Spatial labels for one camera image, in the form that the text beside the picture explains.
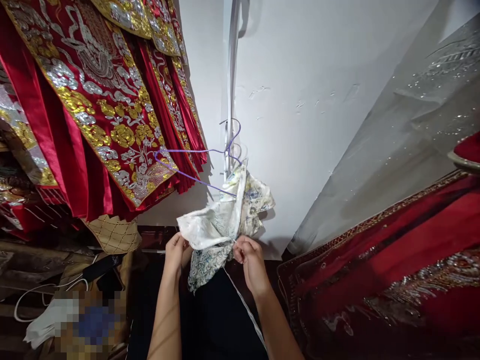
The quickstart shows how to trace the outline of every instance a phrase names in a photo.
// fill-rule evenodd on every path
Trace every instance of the translucent plastic sheet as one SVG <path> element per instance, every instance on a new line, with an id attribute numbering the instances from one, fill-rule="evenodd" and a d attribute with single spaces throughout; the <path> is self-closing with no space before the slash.
<path id="1" fill-rule="evenodd" d="M 480 15 L 440 41 L 440 2 L 385 86 L 288 249 L 302 254 L 426 188 L 480 130 Z"/>

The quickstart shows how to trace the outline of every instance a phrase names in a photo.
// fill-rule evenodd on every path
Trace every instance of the black fabric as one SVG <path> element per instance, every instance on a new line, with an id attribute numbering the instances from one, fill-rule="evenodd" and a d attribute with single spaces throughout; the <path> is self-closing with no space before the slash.
<path id="1" fill-rule="evenodd" d="M 127 360 L 147 359 L 163 264 L 150 263 L 137 284 Z M 222 269 L 195 296 L 180 292 L 182 358 L 268 359 L 247 310 Z"/>

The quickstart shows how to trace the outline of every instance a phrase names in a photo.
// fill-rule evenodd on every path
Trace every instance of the white wall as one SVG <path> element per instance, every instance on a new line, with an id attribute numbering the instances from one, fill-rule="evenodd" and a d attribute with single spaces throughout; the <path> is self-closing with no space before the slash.
<path id="1" fill-rule="evenodd" d="M 221 149 L 222 2 L 179 3 L 206 142 Z M 436 3 L 251 1 L 238 41 L 235 115 L 249 171 L 271 187 L 277 204 L 260 237 L 268 257 L 278 258 L 292 239 Z M 211 161 L 209 180 L 218 186 L 223 159 L 213 154 Z M 175 225 L 177 216 L 205 205 L 206 192 L 197 184 L 174 194 L 139 223 Z"/>

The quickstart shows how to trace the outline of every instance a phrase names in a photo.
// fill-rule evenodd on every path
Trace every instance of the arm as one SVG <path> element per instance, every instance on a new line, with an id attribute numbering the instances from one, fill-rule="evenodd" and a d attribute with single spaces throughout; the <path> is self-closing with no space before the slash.
<path id="1" fill-rule="evenodd" d="M 253 294 L 270 360 L 304 360 L 285 318 L 279 300 L 270 285 L 260 245 L 240 236 L 233 246 L 235 259 L 243 264 L 248 289 Z"/>
<path id="2" fill-rule="evenodd" d="M 148 360 L 182 359 L 179 279 L 182 255 L 187 244 L 177 233 L 165 246 L 165 266 L 158 290 Z"/>

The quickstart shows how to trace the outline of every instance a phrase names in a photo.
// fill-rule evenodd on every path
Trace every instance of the finger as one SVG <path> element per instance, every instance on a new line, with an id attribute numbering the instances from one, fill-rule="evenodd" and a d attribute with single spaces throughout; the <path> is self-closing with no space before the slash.
<path id="1" fill-rule="evenodd" d="M 240 240 L 237 240 L 233 243 L 233 250 L 240 249 Z"/>
<path id="2" fill-rule="evenodd" d="M 262 247 L 260 246 L 260 244 L 258 242 L 256 242 L 255 240 L 249 238 L 248 236 L 243 236 L 242 240 L 244 242 L 247 242 L 251 245 L 251 247 L 255 250 L 255 251 L 259 251 L 259 250 L 262 250 Z"/>
<path id="3" fill-rule="evenodd" d="M 244 241 L 240 244 L 240 248 L 243 251 L 245 257 L 250 257 L 255 254 L 255 250 L 248 241 Z"/>
<path id="4" fill-rule="evenodd" d="M 181 236 L 182 236 L 182 234 L 180 232 L 177 232 L 175 235 L 173 235 L 171 237 L 170 240 L 168 240 L 167 244 L 172 245 L 172 246 L 177 245 L 177 242 L 179 241 Z"/>
<path id="5" fill-rule="evenodd" d="M 180 249 L 183 249 L 184 248 L 184 244 L 185 244 L 185 238 L 183 236 L 179 236 L 178 237 L 178 241 L 176 242 L 175 244 L 175 247 L 178 247 Z"/>
<path id="6" fill-rule="evenodd" d="M 242 251 L 239 248 L 234 248 L 233 249 L 233 257 L 240 264 L 244 263 L 244 259 L 243 259 L 243 256 L 242 256 Z"/>

